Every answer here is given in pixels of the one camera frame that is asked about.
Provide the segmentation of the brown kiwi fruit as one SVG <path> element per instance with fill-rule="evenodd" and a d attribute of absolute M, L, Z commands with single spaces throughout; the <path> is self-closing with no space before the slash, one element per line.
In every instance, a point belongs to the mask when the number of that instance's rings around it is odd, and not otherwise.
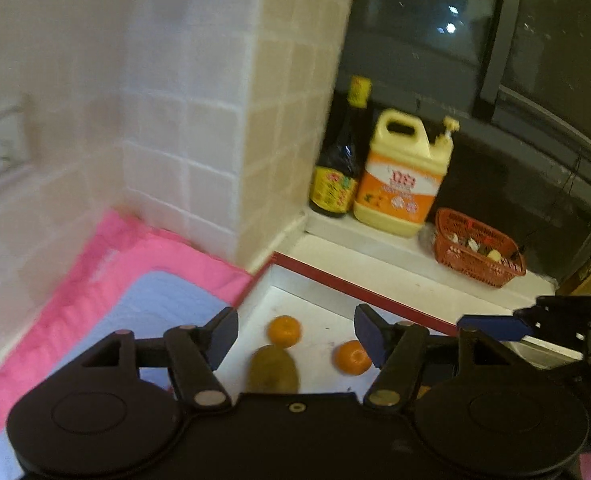
<path fill-rule="evenodd" d="M 298 393 L 300 375 L 289 352 L 274 344 L 256 350 L 248 366 L 246 391 L 266 394 Z"/>

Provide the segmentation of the small mandarin orange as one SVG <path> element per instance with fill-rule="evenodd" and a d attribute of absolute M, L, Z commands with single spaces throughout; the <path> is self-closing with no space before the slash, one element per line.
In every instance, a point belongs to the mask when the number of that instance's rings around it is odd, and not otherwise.
<path fill-rule="evenodd" d="M 275 346 L 290 348 L 301 340 L 302 326 L 296 318 L 280 315 L 268 324 L 266 335 Z"/>

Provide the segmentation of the red plastic basket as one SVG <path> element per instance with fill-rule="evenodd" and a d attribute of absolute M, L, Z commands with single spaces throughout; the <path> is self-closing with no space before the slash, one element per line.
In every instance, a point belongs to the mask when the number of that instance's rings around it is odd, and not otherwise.
<path fill-rule="evenodd" d="M 495 288 L 527 274 L 513 239 L 483 222 L 440 208 L 434 226 L 435 260 L 443 266 Z"/>

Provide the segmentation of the pink ruffled cloth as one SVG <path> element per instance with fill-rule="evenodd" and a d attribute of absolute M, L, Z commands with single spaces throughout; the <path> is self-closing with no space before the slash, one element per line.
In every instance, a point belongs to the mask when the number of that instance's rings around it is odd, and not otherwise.
<path fill-rule="evenodd" d="M 207 322 L 251 281 L 181 235 L 109 211 L 74 266 L 0 363 L 0 479 L 19 477 L 5 434 L 20 396 L 121 323 L 140 337 Z"/>

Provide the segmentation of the dark soy sauce bottle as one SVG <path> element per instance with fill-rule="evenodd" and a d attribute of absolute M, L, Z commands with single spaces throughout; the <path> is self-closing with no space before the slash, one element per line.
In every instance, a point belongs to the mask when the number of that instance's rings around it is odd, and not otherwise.
<path fill-rule="evenodd" d="M 318 156 L 313 171 L 309 206 L 319 214 L 340 218 L 352 206 L 361 174 L 356 143 L 367 122 L 371 80 L 354 75 L 338 136 Z"/>

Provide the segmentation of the yellow detergent jug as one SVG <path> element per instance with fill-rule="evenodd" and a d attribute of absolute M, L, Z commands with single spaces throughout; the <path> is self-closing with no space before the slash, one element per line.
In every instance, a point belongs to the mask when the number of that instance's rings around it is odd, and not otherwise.
<path fill-rule="evenodd" d="M 378 117 L 363 177 L 355 195 L 357 221 L 406 238 L 422 229 L 454 151 L 457 119 L 443 119 L 444 132 L 433 142 L 416 116 L 384 110 Z"/>

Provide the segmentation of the white double wall socket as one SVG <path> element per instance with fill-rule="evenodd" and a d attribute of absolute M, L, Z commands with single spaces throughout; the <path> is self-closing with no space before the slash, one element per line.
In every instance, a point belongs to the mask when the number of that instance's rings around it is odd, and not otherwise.
<path fill-rule="evenodd" d="M 0 188 L 32 168 L 22 99 L 0 101 Z"/>

